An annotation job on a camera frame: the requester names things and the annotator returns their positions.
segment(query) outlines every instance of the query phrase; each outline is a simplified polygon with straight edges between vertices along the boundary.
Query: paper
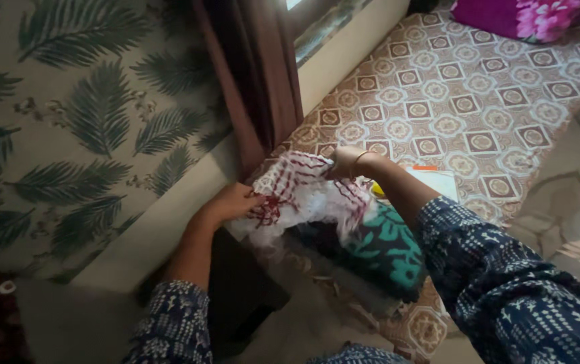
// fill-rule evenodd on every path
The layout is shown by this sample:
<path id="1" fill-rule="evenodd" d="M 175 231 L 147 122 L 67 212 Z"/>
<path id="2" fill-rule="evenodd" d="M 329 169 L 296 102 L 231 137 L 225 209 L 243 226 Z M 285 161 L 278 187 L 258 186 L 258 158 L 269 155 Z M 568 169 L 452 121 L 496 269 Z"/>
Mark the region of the paper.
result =
<path id="1" fill-rule="evenodd" d="M 436 192 L 458 202 L 458 190 L 454 173 L 443 170 L 415 170 L 411 167 L 406 169 L 409 174 L 420 182 L 433 188 Z"/>

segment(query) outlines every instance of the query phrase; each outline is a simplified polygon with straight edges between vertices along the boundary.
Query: wrist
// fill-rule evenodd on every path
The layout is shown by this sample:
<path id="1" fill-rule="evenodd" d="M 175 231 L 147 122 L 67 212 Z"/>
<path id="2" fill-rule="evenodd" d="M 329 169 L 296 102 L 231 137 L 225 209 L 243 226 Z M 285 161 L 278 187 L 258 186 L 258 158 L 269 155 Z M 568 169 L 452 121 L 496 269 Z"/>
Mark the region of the wrist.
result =
<path id="1" fill-rule="evenodd" d="M 375 179 L 376 172 L 386 161 L 389 161 L 389 159 L 378 153 L 366 153 L 358 159 L 353 168 L 358 176 Z"/>
<path id="2" fill-rule="evenodd" d="M 221 225 L 222 220 L 218 218 L 218 215 L 206 207 L 202 207 L 198 210 L 188 224 L 189 228 L 206 229 L 211 230 L 212 232 L 218 230 Z"/>

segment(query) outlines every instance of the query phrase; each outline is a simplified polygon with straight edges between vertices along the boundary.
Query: leaf patterned wallpaper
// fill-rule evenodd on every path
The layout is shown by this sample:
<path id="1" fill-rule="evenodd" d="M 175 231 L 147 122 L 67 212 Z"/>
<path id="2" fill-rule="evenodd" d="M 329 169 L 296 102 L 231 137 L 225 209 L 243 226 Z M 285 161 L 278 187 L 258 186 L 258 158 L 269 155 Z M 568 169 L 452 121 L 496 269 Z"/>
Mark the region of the leaf patterned wallpaper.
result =
<path id="1" fill-rule="evenodd" d="M 0 270 L 67 283 L 230 132 L 179 0 L 0 0 Z"/>

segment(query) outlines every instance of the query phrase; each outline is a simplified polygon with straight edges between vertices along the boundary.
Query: window sill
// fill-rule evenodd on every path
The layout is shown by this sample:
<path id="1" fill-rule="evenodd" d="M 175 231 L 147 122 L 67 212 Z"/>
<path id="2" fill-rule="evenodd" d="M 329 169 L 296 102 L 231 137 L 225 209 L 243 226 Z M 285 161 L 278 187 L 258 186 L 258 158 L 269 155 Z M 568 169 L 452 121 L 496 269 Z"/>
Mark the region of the window sill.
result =
<path id="1" fill-rule="evenodd" d="M 342 0 L 294 41 L 297 68 L 315 55 L 372 0 Z"/>

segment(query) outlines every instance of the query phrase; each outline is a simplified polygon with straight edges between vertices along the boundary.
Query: person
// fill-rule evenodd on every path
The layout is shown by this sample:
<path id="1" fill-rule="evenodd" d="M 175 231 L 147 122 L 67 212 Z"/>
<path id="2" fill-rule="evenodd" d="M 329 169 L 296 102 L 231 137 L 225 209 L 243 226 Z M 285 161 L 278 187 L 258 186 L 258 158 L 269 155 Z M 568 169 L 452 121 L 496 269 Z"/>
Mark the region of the person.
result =
<path id="1" fill-rule="evenodd" d="M 486 363 L 580 363 L 580 282 L 389 159 L 350 146 L 332 158 L 332 178 L 374 179 L 415 233 L 434 286 Z M 262 203 L 251 187 L 227 186 L 188 224 L 153 292 L 124 363 L 211 363 L 207 288 L 214 231 Z M 310 363 L 407 363 L 350 345 Z"/>

